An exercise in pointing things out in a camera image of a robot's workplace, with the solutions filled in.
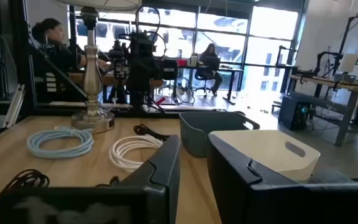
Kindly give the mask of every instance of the gray plastic bin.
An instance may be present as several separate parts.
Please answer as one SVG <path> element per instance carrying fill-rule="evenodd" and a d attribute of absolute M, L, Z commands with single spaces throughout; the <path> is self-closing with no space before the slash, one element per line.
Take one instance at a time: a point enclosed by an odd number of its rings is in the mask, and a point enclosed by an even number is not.
<path fill-rule="evenodd" d="M 206 157 L 207 135 L 212 131 L 248 130 L 246 123 L 250 123 L 253 130 L 260 128 L 259 124 L 236 112 L 184 112 L 179 118 L 182 143 L 195 157 Z"/>

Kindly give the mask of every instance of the lamp base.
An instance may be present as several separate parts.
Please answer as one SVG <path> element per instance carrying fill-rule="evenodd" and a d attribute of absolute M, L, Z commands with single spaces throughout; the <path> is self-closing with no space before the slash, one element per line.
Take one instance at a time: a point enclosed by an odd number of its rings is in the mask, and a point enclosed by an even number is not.
<path fill-rule="evenodd" d="M 90 118 L 86 111 L 71 116 L 71 125 L 76 129 L 93 129 L 93 133 L 109 131 L 114 127 L 114 115 L 111 112 L 103 112 L 101 116 Z"/>

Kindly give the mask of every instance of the light blue cable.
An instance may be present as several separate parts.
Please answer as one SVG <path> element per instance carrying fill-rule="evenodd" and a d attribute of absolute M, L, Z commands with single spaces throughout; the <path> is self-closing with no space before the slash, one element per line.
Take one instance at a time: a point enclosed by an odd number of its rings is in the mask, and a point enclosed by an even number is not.
<path fill-rule="evenodd" d="M 45 141 L 67 137 L 79 138 L 81 140 L 81 144 L 70 149 L 54 151 L 40 149 L 40 145 Z M 65 126 L 60 126 L 56 130 L 41 131 L 31 135 L 27 139 L 27 148 L 30 149 L 30 152 L 33 155 L 40 158 L 66 159 L 82 156 L 83 154 L 89 152 L 92 148 L 93 142 L 92 129 L 77 130 Z"/>

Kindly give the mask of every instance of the light fixture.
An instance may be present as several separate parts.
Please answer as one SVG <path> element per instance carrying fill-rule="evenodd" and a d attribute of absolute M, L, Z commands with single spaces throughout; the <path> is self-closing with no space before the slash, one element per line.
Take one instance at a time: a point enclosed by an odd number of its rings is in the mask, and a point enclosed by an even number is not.
<path fill-rule="evenodd" d="M 99 11 L 135 11 L 139 5 L 132 0 L 53 0 L 75 6 L 83 6 L 81 15 L 88 30 L 88 45 L 85 46 L 86 69 L 83 76 L 83 90 L 88 95 L 86 111 L 74 114 L 71 125 L 76 129 L 92 129 L 101 133 L 114 127 L 114 115 L 99 107 L 98 95 L 102 90 L 102 77 L 96 63 L 98 47 L 94 41 L 94 28 L 98 21 Z"/>

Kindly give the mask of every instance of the red object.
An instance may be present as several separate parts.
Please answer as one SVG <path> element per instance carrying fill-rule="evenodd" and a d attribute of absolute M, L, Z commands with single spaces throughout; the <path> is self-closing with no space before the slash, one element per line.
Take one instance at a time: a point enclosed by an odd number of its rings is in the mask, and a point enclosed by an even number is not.
<path fill-rule="evenodd" d="M 178 59 L 178 66 L 186 66 L 187 60 L 186 59 Z"/>
<path fill-rule="evenodd" d="M 159 99 L 157 102 L 155 102 L 156 105 L 162 104 L 162 102 L 165 101 L 165 96 L 163 96 L 161 99 Z"/>

